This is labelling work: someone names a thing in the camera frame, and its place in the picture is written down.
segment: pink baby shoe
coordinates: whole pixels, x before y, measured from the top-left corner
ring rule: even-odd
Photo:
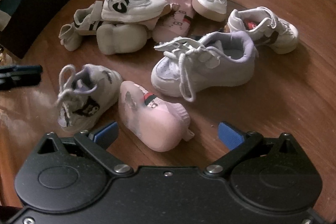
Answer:
[[[195,15],[192,0],[166,0],[171,12],[160,18],[153,30],[155,42],[168,42],[175,37],[186,37]]]

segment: bolt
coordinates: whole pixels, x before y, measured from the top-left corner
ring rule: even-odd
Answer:
[[[114,167],[114,170],[117,173],[127,173],[131,169],[132,169],[132,167],[128,166],[127,164],[118,164]]]
[[[306,218],[302,221],[301,224],[312,224],[312,223],[313,223],[313,220]]]
[[[218,174],[223,171],[223,167],[220,165],[209,165],[206,170],[211,174]]]
[[[35,224],[35,220],[31,217],[26,217],[24,220],[23,220],[23,224]]]
[[[167,171],[163,173],[165,177],[171,177],[173,175],[173,172]]]

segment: wooden table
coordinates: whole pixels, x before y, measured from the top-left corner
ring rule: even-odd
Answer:
[[[54,107],[59,89],[58,74],[65,65],[74,64],[78,70],[86,63],[103,65],[117,70],[124,80],[132,80],[155,92],[150,74],[162,53],[154,51],[152,40],[138,52],[112,56],[100,53],[95,37],[86,38],[75,52],[66,51],[60,44],[61,26],[72,21],[77,9],[87,8],[94,1],[70,0],[45,27],[23,59],[23,64],[43,66],[39,87],[1,94],[0,182],[4,204],[20,206],[13,188],[15,174],[41,136],[50,131],[67,136],[57,124],[58,112]],[[315,209],[327,220],[335,221],[336,0],[230,0],[229,9],[257,6],[270,8],[297,27],[300,44],[295,51],[277,55],[269,48],[260,48],[255,74],[247,84],[206,89],[197,94],[195,103],[162,96],[171,102],[181,102],[189,112],[190,128],[196,135],[189,143],[182,141],[166,153],[154,152],[119,123],[119,138],[108,151],[134,168],[138,165],[197,165],[203,168],[228,152],[217,137],[217,126],[222,120],[267,137],[290,132],[324,182]],[[190,33],[206,34],[222,25],[197,15]],[[98,126],[113,119],[120,122],[117,105],[101,117]]]

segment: shoelace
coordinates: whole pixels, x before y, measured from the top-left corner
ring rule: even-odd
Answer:
[[[200,54],[204,52],[210,53],[203,45],[199,47],[187,47],[186,43],[193,41],[190,38],[181,40],[182,42],[174,42],[170,50],[164,51],[163,55],[178,61],[178,67],[180,70],[180,92],[182,97],[188,102],[193,102],[196,98],[196,93],[194,90],[193,83],[189,77],[190,70],[194,63],[196,57],[199,57]]]
[[[264,9],[266,12],[269,13],[271,17],[271,24],[269,25],[272,29],[275,29],[277,27],[277,22],[280,22],[282,26],[284,27],[284,30],[282,32],[279,32],[279,35],[283,35],[285,32],[287,32],[290,27],[286,22],[283,22],[282,20],[279,20],[279,18],[276,16],[275,13],[273,13],[270,9],[267,7],[260,6],[258,8]]]
[[[67,82],[64,83],[64,74],[70,70],[71,76],[68,78]],[[81,96],[76,94],[76,92],[72,88],[65,88],[65,86],[68,86],[69,83],[73,82],[76,77],[76,69],[74,65],[67,65],[65,66],[58,78],[59,82],[59,94],[56,101],[57,107],[63,107],[66,116],[68,117],[69,121],[71,121],[71,111],[77,109],[78,107],[84,106],[84,101]]]

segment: blue gripper pad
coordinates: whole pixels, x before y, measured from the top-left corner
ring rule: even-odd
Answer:
[[[98,131],[90,133],[89,138],[101,148],[106,150],[118,138],[118,133],[118,124],[113,121]]]
[[[226,122],[219,124],[218,137],[230,150],[235,149],[245,141],[245,133]]]

